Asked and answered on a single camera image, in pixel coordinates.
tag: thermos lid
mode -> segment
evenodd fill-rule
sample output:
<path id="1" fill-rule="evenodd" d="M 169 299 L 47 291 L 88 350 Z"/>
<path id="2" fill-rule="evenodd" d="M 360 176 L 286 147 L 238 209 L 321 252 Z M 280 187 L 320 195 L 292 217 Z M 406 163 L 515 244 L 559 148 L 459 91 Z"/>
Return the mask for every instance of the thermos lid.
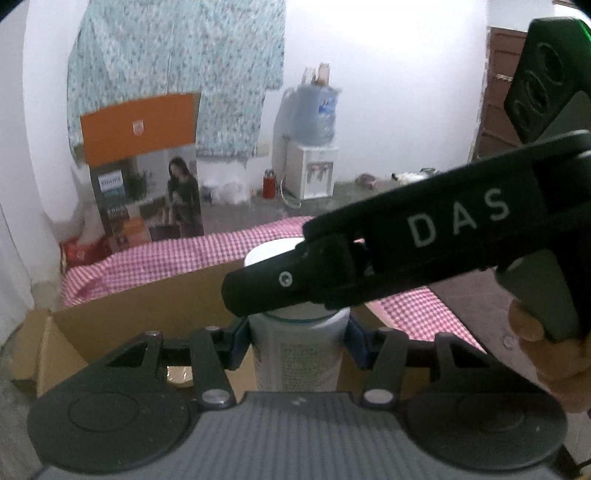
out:
<path id="1" fill-rule="evenodd" d="M 297 244 L 303 241 L 304 239 L 300 237 L 279 238 L 258 245 L 248 252 L 244 259 L 244 266 L 248 267 L 249 265 L 291 251 Z M 270 312 L 265 312 L 265 314 L 280 320 L 320 320 L 333 316 L 336 312 L 338 310 L 327 310 L 322 304 L 308 301 L 282 309 L 271 310 Z"/>

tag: red thermos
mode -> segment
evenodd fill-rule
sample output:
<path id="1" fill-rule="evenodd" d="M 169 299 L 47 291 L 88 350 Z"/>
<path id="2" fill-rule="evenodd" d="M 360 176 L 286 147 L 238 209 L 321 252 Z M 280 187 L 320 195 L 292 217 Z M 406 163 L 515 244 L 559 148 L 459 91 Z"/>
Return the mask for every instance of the red thermos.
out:
<path id="1" fill-rule="evenodd" d="M 262 197 L 264 199 L 275 198 L 275 172 L 273 169 L 265 170 L 265 176 L 262 179 Z"/>

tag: white letter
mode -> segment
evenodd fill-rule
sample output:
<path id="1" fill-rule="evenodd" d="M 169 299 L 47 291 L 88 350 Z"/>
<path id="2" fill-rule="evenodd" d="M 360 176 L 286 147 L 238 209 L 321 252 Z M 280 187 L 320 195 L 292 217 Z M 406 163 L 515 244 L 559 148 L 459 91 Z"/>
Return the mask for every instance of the white letter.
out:
<path id="1" fill-rule="evenodd" d="M 424 220 L 427 222 L 427 226 L 429 228 L 428 238 L 421 239 L 420 235 L 418 234 L 417 220 Z M 417 248 L 426 247 L 427 245 L 432 244 L 437 238 L 435 224 L 433 223 L 433 220 L 431 220 L 431 217 L 429 217 L 429 215 L 426 213 L 418 213 L 412 217 L 408 217 L 407 221 L 408 225 L 410 226 L 410 231 L 413 233 L 414 244 L 417 246 Z"/>
<path id="2" fill-rule="evenodd" d="M 467 212 L 467 210 L 462 206 L 460 202 L 454 202 L 453 204 L 453 234 L 457 235 L 460 233 L 460 228 L 470 225 L 474 230 L 478 227 L 476 226 L 476 222 Z"/>
<path id="3" fill-rule="evenodd" d="M 500 208 L 501 209 L 501 213 L 493 213 L 491 215 L 491 220 L 493 222 L 498 222 L 499 220 L 504 220 L 509 216 L 509 207 L 507 206 L 507 204 L 505 202 L 494 202 L 491 199 L 491 197 L 493 195 L 500 195 L 500 194 L 501 194 L 501 189 L 490 189 L 484 195 L 484 202 L 490 208 Z"/>

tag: white jar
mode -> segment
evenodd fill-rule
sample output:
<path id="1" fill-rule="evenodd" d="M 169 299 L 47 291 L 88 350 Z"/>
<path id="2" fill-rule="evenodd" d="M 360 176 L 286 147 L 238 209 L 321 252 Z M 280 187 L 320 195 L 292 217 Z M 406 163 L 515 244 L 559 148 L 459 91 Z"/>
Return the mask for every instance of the white jar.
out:
<path id="1" fill-rule="evenodd" d="M 303 238 L 282 238 L 248 253 L 245 266 L 293 250 Z M 307 302 L 248 317 L 256 381 L 264 391 L 334 391 L 349 309 Z"/>

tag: pink object on floor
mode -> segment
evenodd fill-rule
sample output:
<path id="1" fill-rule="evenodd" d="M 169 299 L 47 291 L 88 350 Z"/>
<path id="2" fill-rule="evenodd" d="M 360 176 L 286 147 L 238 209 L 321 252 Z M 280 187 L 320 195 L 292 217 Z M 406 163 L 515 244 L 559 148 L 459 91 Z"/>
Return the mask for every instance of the pink object on floor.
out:
<path id="1" fill-rule="evenodd" d="M 62 285 L 69 307 L 140 285 L 200 268 L 244 258 L 257 245 L 277 238 L 302 236 L 310 218 L 296 217 L 248 230 L 214 233 L 195 238 L 153 242 L 111 255 L 85 267 L 72 268 Z M 450 332 L 468 343 L 477 341 L 457 317 L 427 287 L 392 295 L 379 301 L 390 326 L 412 340 L 432 341 L 438 332 Z"/>

